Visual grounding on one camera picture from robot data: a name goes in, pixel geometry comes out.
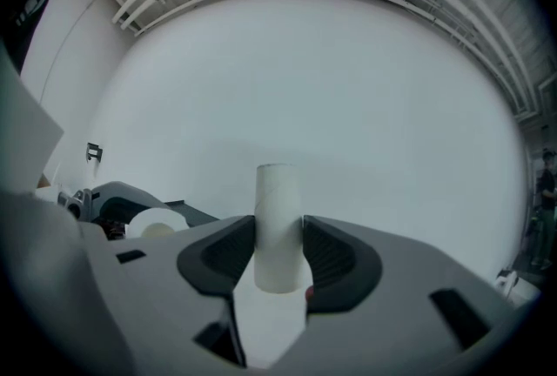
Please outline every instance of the paper towel roll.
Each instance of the paper towel roll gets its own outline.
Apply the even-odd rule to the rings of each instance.
[[[258,167],[255,235],[255,284],[274,293],[298,289],[303,263],[302,207],[295,166]]]
[[[127,238],[161,237],[188,229],[183,215],[163,208],[147,209],[136,215],[128,225]]]

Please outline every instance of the person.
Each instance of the person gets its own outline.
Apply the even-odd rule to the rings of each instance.
[[[555,192],[554,157],[551,151],[543,154],[544,170],[540,178],[541,193],[541,222],[543,224],[536,253],[532,265],[540,266],[541,270],[547,269],[552,262],[549,260],[555,236]]]

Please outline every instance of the white wall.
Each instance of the white wall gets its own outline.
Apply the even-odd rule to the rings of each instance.
[[[114,0],[50,0],[23,65],[23,83],[64,130],[44,174],[52,180],[59,166],[57,181],[71,189],[84,185],[85,134],[135,41],[111,23],[117,9]]]
[[[518,249],[524,150],[506,103],[382,2],[220,0],[142,37],[108,91],[91,186],[122,180],[222,218],[253,213],[258,165],[294,163],[307,214],[421,239],[492,282]],[[295,297],[242,295],[249,361],[303,328],[285,326]]]

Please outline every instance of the gray machine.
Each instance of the gray machine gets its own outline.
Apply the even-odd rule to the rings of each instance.
[[[468,374],[518,322],[430,245],[305,216],[306,329],[269,370],[246,368],[232,291],[256,245],[253,216],[110,241],[90,221],[166,205],[122,183],[60,203],[79,213],[1,195],[0,255],[32,317],[94,374]]]

